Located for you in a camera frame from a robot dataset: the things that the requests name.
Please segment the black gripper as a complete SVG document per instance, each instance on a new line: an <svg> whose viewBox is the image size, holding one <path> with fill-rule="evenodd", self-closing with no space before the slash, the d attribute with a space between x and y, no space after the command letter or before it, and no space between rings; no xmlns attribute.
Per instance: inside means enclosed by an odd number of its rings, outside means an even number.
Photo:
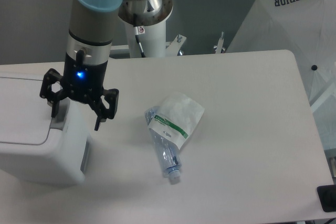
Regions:
<svg viewBox="0 0 336 224"><path fill-rule="evenodd" d="M70 98L88 104L95 112L95 131L99 130L102 122L113 120L118 109L119 90L103 88L107 64L78 66L74 59L66 56L63 76L56 69L50 68L44 74L39 96L51 106L51 117L57 116L60 101ZM61 88L54 92L52 87L57 82Z"/></svg>

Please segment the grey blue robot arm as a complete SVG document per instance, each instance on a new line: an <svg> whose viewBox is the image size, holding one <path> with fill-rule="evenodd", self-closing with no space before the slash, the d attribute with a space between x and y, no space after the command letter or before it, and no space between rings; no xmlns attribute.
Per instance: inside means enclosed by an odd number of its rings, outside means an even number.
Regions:
<svg viewBox="0 0 336 224"><path fill-rule="evenodd" d="M49 69L40 96L48 101L55 118L65 98L88 104L97 115L96 127L113 119L119 91L103 87L113 30L118 18L133 27L163 20L172 0L73 0L63 73Z"/></svg>

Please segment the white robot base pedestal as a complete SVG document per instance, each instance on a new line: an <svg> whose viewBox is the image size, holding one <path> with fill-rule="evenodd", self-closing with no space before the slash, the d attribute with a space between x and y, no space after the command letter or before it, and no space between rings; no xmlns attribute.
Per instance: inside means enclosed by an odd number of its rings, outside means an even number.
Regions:
<svg viewBox="0 0 336 224"><path fill-rule="evenodd" d="M123 2L119 18L124 23L131 58L161 58L166 51L166 21L173 0Z"/></svg>

